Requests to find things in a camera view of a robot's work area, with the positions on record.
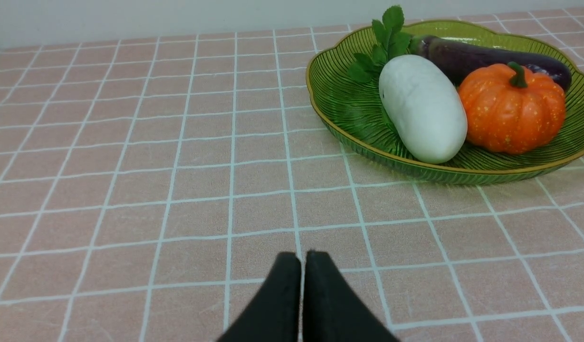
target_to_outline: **grid pattern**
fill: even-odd
[[[584,9],[460,19],[584,71]],[[584,157],[460,188],[350,152],[304,75],[362,26],[0,51],[0,341],[214,340],[316,248],[407,342],[584,342]]]

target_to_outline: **black finger pad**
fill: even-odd
[[[357,297],[328,253],[305,264],[303,342],[400,342]]]
[[[218,342],[296,342],[300,260],[282,252],[254,298]]]

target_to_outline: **artificial vegetable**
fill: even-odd
[[[459,97],[468,142],[494,153],[522,154],[547,145],[566,117],[563,88],[513,61],[470,73]]]
[[[412,37],[409,52],[432,61],[456,85],[461,84],[476,69],[511,61],[528,67],[533,72],[548,75],[564,91],[568,91],[572,80],[570,69],[556,58],[531,52],[477,46],[433,35]]]
[[[379,78],[381,102],[414,158],[451,160],[463,146],[467,117],[457,89],[437,66],[415,55],[390,60]]]

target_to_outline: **green glass bowl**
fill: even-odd
[[[376,80],[359,85],[346,74],[355,52],[370,54],[376,39],[371,27],[360,28],[335,47],[317,54],[306,69],[306,84],[317,115],[337,139],[366,158],[418,180],[448,184],[494,184],[537,177],[584,155],[584,74],[557,48],[537,39],[496,33],[470,22],[423,21],[405,26],[405,32],[462,39],[466,43],[508,50],[537,52],[556,58],[572,72],[567,92],[567,119],[554,140],[520,156],[489,153],[465,143],[444,164],[414,159],[404,147],[383,109]]]

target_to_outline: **orange pumpkin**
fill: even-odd
[[[545,74],[511,62],[481,67],[459,87],[467,141],[499,153],[547,145],[566,117],[564,90]]]

